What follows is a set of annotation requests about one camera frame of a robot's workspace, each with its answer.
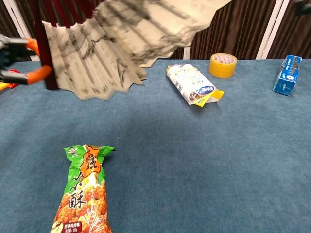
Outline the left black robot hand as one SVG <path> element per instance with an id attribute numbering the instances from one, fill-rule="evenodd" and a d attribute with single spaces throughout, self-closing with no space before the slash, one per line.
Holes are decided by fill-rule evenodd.
<path id="1" fill-rule="evenodd" d="M 2 83 L 31 85 L 47 78 L 52 72 L 48 65 L 29 73 L 15 73 L 7 68 L 17 61 L 17 58 L 39 56 L 37 41 L 32 38 L 11 38 L 0 36 L 0 81 Z"/>

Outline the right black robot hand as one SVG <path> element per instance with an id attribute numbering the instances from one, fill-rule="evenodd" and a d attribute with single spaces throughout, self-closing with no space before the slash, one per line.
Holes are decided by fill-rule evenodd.
<path id="1" fill-rule="evenodd" d="M 307 15 L 311 13 L 311 4 L 307 4 L 306 0 L 295 0 L 295 14 L 297 16 Z"/>

